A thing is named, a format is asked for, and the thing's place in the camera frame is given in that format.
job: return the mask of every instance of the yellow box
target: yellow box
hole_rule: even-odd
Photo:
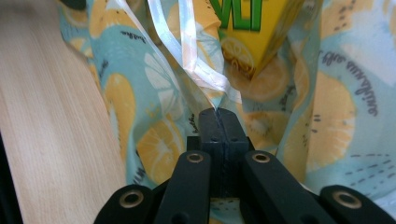
[[[276,54],[304,0],[210,0],[224,59],[252,79]]]

